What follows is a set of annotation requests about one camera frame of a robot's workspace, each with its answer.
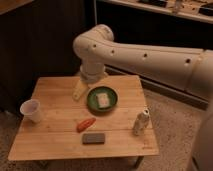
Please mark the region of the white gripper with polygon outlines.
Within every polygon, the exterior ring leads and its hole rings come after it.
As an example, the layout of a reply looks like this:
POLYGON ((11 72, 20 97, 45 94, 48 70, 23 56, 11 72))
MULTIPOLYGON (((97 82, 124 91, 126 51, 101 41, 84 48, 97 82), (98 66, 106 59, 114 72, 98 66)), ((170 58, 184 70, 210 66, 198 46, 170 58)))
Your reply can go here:
POLYGON ((105 66, 102 63, 83 63, 80 66, 81 80, 77 82, 74 88, 72 94, 73 99, 78 101, 86 91, 86 85, 84 84, 84 82, 88 84, 88 87, 91 87, 107 76, 108 73, 105 72, 105 66))

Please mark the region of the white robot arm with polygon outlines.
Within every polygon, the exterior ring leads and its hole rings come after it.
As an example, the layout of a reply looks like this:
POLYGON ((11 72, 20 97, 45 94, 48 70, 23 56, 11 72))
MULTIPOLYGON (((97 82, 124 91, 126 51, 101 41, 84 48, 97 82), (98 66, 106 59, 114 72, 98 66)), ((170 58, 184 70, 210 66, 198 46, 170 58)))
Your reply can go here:
POLYGON ((104 24, 78 35, 73 50, 86 84, 102 79, 111 65, 206 101, 187 171, 213 171, 213 50, 116 43, 104 24))

